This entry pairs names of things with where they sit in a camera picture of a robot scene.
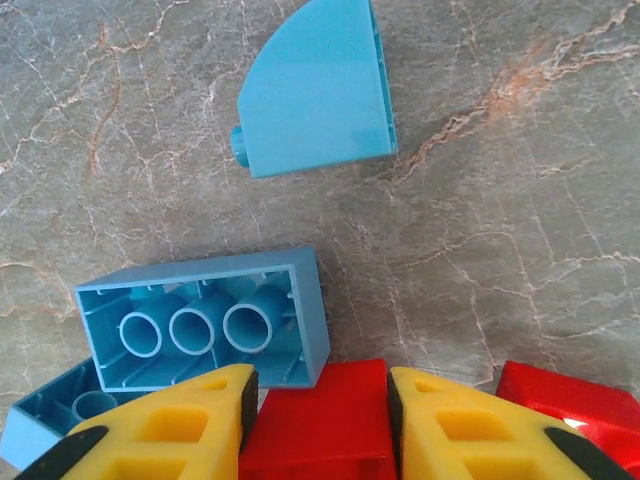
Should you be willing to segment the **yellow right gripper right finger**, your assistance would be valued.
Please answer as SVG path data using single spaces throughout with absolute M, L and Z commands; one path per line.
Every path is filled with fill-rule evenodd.
M 629 479 L 564 421 L 409 367 L 387 375 L 402 479 Z

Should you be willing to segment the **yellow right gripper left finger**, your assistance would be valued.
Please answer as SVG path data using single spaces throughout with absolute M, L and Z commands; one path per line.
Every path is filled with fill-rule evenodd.
M 236 479 L 257 404 L 257 371 L 228 365 L 81 422 L 18 476 Z

